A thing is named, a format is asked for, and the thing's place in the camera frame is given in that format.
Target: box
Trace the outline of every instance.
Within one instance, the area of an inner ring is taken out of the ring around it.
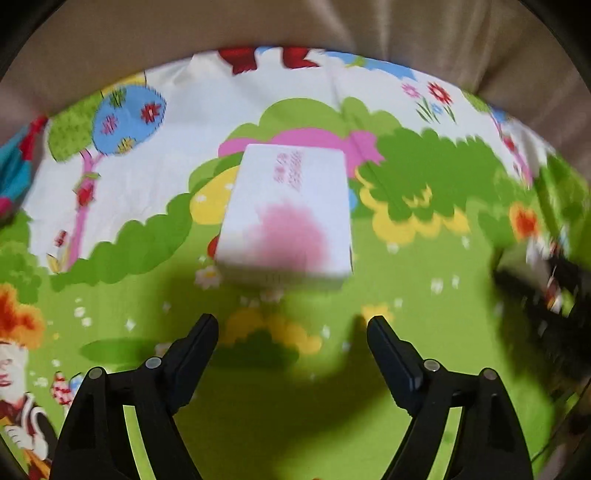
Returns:
[[[345,155],[248,145],[215,261],[225,280],[261,287],[339,287],[352,273]]]

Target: tree print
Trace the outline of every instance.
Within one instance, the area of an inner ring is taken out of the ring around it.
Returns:
[[[10,284],[20,303],[34,304],[45,275],[37,257],[28,252],[31,218],[20,210],[12,223],[0,229],[0,285]]]
[[[377,146],[385,160],[360,166],[357,178],[363,184],[359,197],[374,211],[374,231],[385,242],[404,245],[416,233],[435,237],[442,227],[468,233],[470,199],[491,211],[495,206],[507,211],[513,202],[528,205],[533,197],[480,138],[453,142],[433,130],[418,134],[399,128],[381,136]],[[502,222],[503,231],[511,232],[506,214]],[[491,231],[500,228],[496,215],[483,217],[482,224]]]
[[[69,270],[80,257],[80,247],[90,205],[95,199],[96,169],[107,155],[124,155],[146,140],[162,124],[165,100],[144,85],[122,85],[105,97],[98,92],[58,114],[49,132],[49,149],[58,162],[82,158],[82,175],[73,188],[76,220],[65,254],[48,255],[51,269]],[[97,154],[90,153],[94,144]]]
[[[525,161],[524,156],[519,151],[519,148],[517,148],[517,145],[515,145],[515,142],[511,135],[503,131],[502,126],[503,123],[506,122],[507,115],[500,110],[492,108],[484,100],[477,97],[476,95],[471,94],[470,92],[462,90],[462,94],[464,95],[464,98],[468,100],[470,105],[474,107],[474,110],[480,113],[485,113],[491,117],[492,122],[495,124],[496,131],[499,134],[499,138],[505,144],[507,150],[509,150],[509,152],[511,153],[511,155],[513,155],[513,158],[515,159],[515,164],[513,165],[513,168],[519,174],[519,176],[522,178],[525,184],[527,186],[531,186],[533,176],[529,165]]]

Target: black object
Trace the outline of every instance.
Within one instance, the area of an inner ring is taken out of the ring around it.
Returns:
[[[202,480],[172,416],[191,400],[217,337],[215,317],[202,315],[162,360],[152,357],[136,370],[115,374],[91,369],[61,430],[50,480],[139,480],[123,405],[135,406],[158,480]]]
[[[579,381],[591,372],[591,272],[569,261],[557,246],[546,262],[548,285],[573,297],[574,306],[568,315],[550,310],[547,292],[507,268],[495,267],[493,278],[501,290],[521,300],[546,357],[563,375]]]
[[[133,405],[158,480],[202,480],[172,415],[186,405],[217,342],[217,320],[203,315],[162,360],[134,371],[89,371],[62,428],[50,480],[139,480],[123,405]],[[515,410],[494,370],[449,372],[424,361],[383,317],[367,331],[369,347],[399,407],[413,418],[382,480],[426,480],[450,408],[463,407],[445,479],[532,480],[530,459]]]
[[[453,407],[462,407],[462,417],[444,480],[533,479],[517,415],[494,370],[468,375],[424,361],[383,317],[370,320],[367,335],[396,404],[412,417],[382,480],[427,479]]]
[[[591,35],[589,35],[588,21],[584,14],[584,2],[582,2],[582,0],[561,0],[560,2],[556,0],[520,1],[553,33],[565,52],[572,59],[583,81],[587,84],[587,87],[591,89]],[[64,2],[65,0],[25,0],[21,2],[12,2],[9,7],[5,8],[5,15],[0,19],[0,79],[2,79],[13,59],[17,56],[20,49],[31,37],[34,31],[56,10],[58,10]],[[405,363],[402,363],[398,357],[396,361],[399,362],[401,366],[406,365]],[[139,372],[140,369],[136,371],[138,378],[142,378]],[[126,376],[127,379],[132,377],[131,372],[125,373],[128,374]],[[422,374],[417,376],[417,373],[418,371],[413,369],[413,371],[410,371],[410,377],[407,377],[406,380],[397,380],[398,382],[407,382],[406,384],[411,387],[410,389],[405,390],[402,385],[396,390],[398,391],[398,399],[401,404],[409,407],[409,411],[412,412],[415,412],[415,410],[421,405],[417,400],[419,397],[417,397],[415,393],[420,391],[424,376]],[[124,379],[126,377],[121,374],[118,379]],[[174,399],[168,400],[170,402],[170,407],[174,409],[175,405],[179,405],[178,402],[184,401],[184,396],[181,395],[176,399],[176,402],[174,402]],[[580,458],[591,459],[590,452],[591,436],[587,436],[584,442],[582,442],[582,446],[577,451],[575,460]],[[569,468],[569,466],[567,466],[566,470],[569,471],[569,475],[575,473],[575,471],[581,475],[589,472],[589,467],[581,467],[583,464],[580,461],[577,460],[575,465],[577,465],[576,468]],[[12,457],[1,438],[0,473],[3,478],[8,476],[8,479],[20,480],[21,478],[26,478],[24,474],[21,475],[15,459]]]

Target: beige cloth wall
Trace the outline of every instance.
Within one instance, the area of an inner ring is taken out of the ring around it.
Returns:
[[[128,74],[260,44],[349,51],[431,73],[521,119],[591,179],[591,94],[518,0],[67,0],[0,82],[0,141]]]

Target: colorful printed fabric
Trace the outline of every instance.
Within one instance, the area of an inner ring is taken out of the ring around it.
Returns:
[[[344,152],[354,275],[341,290],[261,291],[220,275],[217,236],[251,143]],[[383,315],[448,369],[496,369],[533,453],[554,416],[545,362],[493,287],[491,258],[552,234],[591,261],[589,198],[523,124],[407,67],[261,47],[142,72],[51,119],[35,183],[0,230],[0,402],[16,418],[31,393],[59,431],[91,367],[163,355],[209,312],[219,346],[176,416],[204,478],[380,478],[409,424],[365,342]],[[458,422],[454,411],[433,478]]]
[[[0,147],[0,220],[31,184],[34,142],[46,122],[46,117],[34,120]]]

